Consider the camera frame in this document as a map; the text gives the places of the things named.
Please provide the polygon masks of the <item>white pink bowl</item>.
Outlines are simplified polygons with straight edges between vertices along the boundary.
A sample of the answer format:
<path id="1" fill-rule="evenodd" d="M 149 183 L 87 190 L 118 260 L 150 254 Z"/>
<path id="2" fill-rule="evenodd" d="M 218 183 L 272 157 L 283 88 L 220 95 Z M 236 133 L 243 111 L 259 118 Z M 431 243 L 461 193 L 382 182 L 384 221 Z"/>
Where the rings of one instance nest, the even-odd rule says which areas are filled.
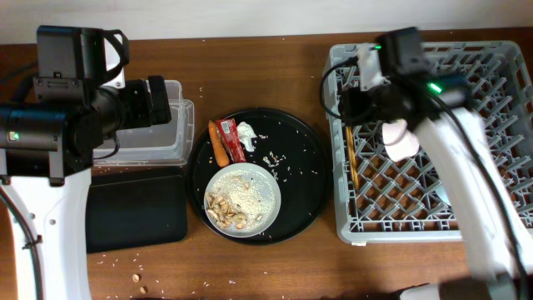
<path id="1" fill-rule="evenodd" d="M 419 152 L 417 137 L 407 129 L 407 121 L 398 119 L 381 125 L 381 136 L 386 154 L 394 163 L 412 158 Z"/>

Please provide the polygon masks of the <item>red snack wrapper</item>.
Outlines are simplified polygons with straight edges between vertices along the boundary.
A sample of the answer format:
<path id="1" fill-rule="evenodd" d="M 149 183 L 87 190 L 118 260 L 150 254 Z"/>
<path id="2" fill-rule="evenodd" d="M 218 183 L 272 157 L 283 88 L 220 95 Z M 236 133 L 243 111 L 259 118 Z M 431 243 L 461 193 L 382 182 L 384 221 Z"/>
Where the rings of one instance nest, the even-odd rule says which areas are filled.
<path id="1" fill-rule="evenodd" d="M 245 163 L 247 160 L 241 146 L 235 120 L 233 118 L 220 119 L 216 121 L 216 125 L 231 160 L 234 163 Z"/>

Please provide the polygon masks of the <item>orange carrot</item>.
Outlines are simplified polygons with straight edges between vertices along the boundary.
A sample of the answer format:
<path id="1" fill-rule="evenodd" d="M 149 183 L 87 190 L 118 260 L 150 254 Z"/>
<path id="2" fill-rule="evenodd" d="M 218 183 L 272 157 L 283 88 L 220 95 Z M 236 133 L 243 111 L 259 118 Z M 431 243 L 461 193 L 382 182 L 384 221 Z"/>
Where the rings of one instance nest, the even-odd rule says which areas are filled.
<path id="1" fill-rule="evenodd" d="M 220 168 L 224 168 L 225 166 L 230 164 L 230 159 L 227 156 L 226 149 L 224 148 L 222 140 L 220 139 L 217 125 L 213 121 L 210 121 L 208 123 L 208 132 L 211 139 L 212 148 L 217 165 Z"/>

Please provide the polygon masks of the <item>white tissue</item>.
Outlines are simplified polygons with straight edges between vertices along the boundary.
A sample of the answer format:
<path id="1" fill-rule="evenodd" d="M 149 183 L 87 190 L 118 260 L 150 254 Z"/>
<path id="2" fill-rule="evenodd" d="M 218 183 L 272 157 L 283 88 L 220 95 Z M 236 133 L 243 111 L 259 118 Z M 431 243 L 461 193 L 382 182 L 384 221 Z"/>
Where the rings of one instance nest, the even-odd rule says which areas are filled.
<path id="1" fill-rule="evenodd" d="M 255 150 L 253 139 L 257 138 L 257 135 L 255 134 L 252 126 L 246 122 L 240 122 L 237 125 L 237 133 L 239 141 L 244 145 L 245 150 L 249 153 L 253 153 Z"/>

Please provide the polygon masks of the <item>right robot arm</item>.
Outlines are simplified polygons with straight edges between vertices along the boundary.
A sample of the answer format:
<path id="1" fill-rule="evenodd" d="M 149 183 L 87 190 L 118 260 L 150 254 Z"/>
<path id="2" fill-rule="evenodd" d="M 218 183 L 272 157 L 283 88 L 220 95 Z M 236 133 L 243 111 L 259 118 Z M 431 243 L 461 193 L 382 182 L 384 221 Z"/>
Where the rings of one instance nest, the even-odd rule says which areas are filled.
<path id="1" fill-rule="evenodd" d="M 461 230 L 470 276 L 393 293 L 395 299 L 529 299 L 532 237 L 491 156 L 471 86 L 458 72 L 435 72 L 414 27 L 361 44 L 345 61 L 360 74 L 341 94 L 341 120 L 404 120 L 437 171 Z"/>

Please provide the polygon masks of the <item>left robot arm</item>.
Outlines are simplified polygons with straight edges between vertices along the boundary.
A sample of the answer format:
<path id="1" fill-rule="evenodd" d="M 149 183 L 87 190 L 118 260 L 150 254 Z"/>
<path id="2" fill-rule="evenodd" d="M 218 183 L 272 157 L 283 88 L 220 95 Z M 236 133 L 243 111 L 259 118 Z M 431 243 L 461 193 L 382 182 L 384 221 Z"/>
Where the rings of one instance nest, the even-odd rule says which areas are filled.
<path id="1" fill-rule="evenodd" d="M 1 106 L 1 199 L 19 298 L 88 299 L 86 207 L 94 150 L 117 132 L 172 119 L 161 76 L 126 80 L 118 29 L 37 29 L 37 61 Z"/>

